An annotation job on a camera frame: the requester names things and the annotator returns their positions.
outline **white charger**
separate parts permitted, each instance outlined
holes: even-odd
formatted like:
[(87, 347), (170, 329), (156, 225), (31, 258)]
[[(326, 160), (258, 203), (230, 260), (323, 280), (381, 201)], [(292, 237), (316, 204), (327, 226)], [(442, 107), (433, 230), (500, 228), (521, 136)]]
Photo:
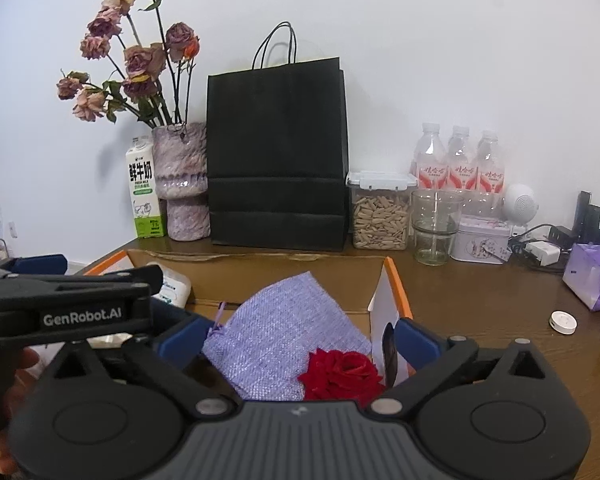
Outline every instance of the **white charger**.
[(525, 251), (533, 254), (544, 267), (556, 263), (560, 259), (560, 248), (549, 242), (529, 242)]

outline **purple fabric pouch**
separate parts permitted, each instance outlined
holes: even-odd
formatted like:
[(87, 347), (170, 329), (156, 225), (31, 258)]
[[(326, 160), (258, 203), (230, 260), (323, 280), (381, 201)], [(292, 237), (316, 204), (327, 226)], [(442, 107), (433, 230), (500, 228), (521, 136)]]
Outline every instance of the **purple fabric pouch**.
[(371, 343), (310, 272), (269, 285), (243, 303), (202, 348), (243, 399), (302, 400), (309, 352), (371, 353)]
[(590, 310), (600, 310), (600, 245), (575, 244), (562, 280)]

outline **red rose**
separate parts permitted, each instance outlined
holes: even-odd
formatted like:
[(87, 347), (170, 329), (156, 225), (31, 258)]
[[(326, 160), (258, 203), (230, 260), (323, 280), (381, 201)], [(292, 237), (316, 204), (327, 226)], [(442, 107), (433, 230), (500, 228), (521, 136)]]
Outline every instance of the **red rose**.
[(355, 400), (361, 408), (382, 392), (382, 377), (373, 363), (359, 352), (309, 354), (309, 367), (298, 377), (304, 384), (304, 400)]

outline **white round puck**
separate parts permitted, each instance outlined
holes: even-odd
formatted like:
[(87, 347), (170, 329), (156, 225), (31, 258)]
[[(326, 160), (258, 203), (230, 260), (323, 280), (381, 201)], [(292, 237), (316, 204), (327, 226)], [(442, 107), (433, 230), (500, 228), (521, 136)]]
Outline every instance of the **white round puck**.
[(553, 328), (556, 332), (570, 335), (576, 331), (578, 322), (571, 314), (567, 314), (561, 310), (556, 310), (553, 314), (551, 314), (549, 325), (551, 325), (551, 328)]

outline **bouquet of dried flowers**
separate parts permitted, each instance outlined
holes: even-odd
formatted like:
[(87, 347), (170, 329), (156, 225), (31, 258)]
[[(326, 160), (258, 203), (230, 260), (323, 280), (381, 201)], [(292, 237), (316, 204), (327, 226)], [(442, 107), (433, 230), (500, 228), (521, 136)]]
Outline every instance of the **bouquet of dried flowers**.
[[(128, 110), (138, 121), (155, 128), (158, 125), (187, 123), (189, 115), (189, 90), (195, 57), (200, 51), (200, 38), (185, 23), (175, 23), (165, 32), (160, 17), (162, 0), (152, 0), (141, 9), (155, 11), (160, 30), (159, 43), (143, 46), (131, 17), (136, 0), (103, 0), (100, 12), (87, 25), (88, 32), (80, 42), (82, 56), (86, 59), (107, 57), (115, 70), (101, 86), (91, 81), (85, 72), (69, 72), (58, 82), (58, 97), (76, 99), (74, 115), (83, 121), (95, 121), (105, 116), (116, 122), (116, 113)], [(120, 34), (123, 18), (128, 21), (135, 44), (126, 46)], [(116, 37), (124, 51), (125, 71), (109, 55), (110, 42)], [(169, 69), (173, 85), (174, 107), (169, 109), (164, 99), (160, 74)], [(180, 111), (180, 79), (187, 75), (187, 100), (184, 116)], [(118, 74), (122, 80), (112, 78)]]

